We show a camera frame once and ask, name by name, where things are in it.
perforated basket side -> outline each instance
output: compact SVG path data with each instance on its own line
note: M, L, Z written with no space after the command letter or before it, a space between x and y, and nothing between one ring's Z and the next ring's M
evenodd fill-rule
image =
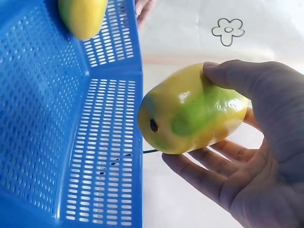
M134 1L109 0L99 34L81 42L91 75L100 70L142 72Z
M91 79L66 176L68 227L142 227L140 75Z
M63 160L89 82L78 43L58 29L51 2L4 1L0 9L11 13L0 29L0 197L7 202L0 217L7 227L19 220L27 227L30 215L55 223Z

flower outline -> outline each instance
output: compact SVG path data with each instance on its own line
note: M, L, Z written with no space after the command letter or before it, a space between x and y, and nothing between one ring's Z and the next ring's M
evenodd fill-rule
M233 37L241 37L245 31L241 28L243 22L240 19L228 20L227 18L220 18L218 26L212 28L211 33L215 37L220 37L220 42L225 47L230 47L233 43Z

mango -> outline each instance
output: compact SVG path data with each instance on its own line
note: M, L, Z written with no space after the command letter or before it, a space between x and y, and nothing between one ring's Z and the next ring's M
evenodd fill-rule
M91 39L99 33L108 0L59 0L60 17L79 40Z
M155 149L182 154L204 148L243 122L248 99L213 84L202 68L198 63L180 69L144 96L137 124Z

fake mango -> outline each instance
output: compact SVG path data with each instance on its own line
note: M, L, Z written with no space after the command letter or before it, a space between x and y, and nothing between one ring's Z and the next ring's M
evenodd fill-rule
M143 98L137 123L155 149L181 154L217 143L243 122L248 99L211 83L194 64L173 73Z
M59 0L59 14L79 40L93 38L101 29L108 0Z

white backdrop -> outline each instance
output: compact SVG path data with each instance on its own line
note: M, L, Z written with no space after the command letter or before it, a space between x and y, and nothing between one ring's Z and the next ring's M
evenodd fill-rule
M208 60L274 60L304 72L303 12L300 0L158 0L140 34L144 93L175 70ZM243 124L229 139L258 148L262 134ZM160 153L145 154L143 162L146 228L241 227L173 173Z

